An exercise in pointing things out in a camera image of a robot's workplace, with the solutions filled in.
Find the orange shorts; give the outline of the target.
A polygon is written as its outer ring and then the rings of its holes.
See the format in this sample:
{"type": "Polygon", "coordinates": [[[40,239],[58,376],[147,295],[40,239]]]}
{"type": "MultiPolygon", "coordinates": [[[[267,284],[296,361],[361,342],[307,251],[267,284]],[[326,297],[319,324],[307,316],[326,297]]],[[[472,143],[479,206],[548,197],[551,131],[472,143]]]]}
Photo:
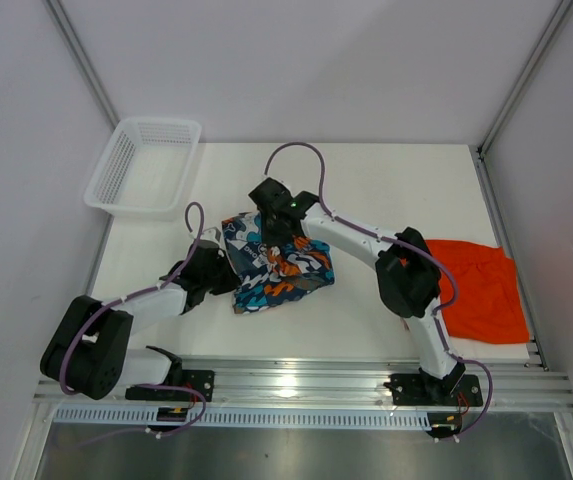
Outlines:
{"type": "Polygon", "coordinates": [[[492,345],[527,343],[515,262],[499,247],[460,240],[430,239],[431,255],[453,275],[439,280],[440,298],[454,300],[440,313],[442,331],[460,339],[492,345]]]}

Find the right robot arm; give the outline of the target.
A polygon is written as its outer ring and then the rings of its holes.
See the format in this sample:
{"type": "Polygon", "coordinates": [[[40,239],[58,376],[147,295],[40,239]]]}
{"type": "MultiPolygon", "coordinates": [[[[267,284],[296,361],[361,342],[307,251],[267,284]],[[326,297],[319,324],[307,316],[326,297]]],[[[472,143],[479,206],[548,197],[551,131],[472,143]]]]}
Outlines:
{"type": "Polygon", "coordinates": [[[298,236],[320,240],[371,267],[379,297],[405,320],[419,353],[424,395],[434,403],[455,396],[465,366],[451,350],[440,313],[441,275],[445,267],[413,228],[388,236],[378,229],[333,214],[322,199],[307,191],[292,195],[267,177],[250,193],[261,216],[262,241],[282,247],[298,236]]]}

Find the patterned multicolour shorts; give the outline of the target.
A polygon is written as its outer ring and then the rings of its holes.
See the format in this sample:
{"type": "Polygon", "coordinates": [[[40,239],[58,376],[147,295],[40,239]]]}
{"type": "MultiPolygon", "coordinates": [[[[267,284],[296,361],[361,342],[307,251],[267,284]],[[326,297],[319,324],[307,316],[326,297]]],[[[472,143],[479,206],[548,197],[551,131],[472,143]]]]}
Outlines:
{"type": "Polygon", "coordinates": [[[328,244],[296,236],[281,247],[268,247],[261,233],[258,212],[244,212],[222,222],[226,254],[240,281],[233,292],[236,314],[296,302],[335,283],[328,244]]]}

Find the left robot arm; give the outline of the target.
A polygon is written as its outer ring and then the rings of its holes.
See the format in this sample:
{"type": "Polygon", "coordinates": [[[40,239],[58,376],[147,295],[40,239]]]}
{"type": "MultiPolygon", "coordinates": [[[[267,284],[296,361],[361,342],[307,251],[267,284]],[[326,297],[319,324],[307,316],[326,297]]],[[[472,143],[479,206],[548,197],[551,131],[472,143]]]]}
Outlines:
{"type": "Polygon", "coordinates": [[[131,335],[237,285],[221,244],[196,240],[187,258],[152,287],[109,302],[74,298],[42,354],[40,371],[66,395],[100,400],[120,384],[147,383],[158,398],[173,399],[183,387],[182,374],[172,368],[179,359],[157,347],[130,350],[131,335]]]}

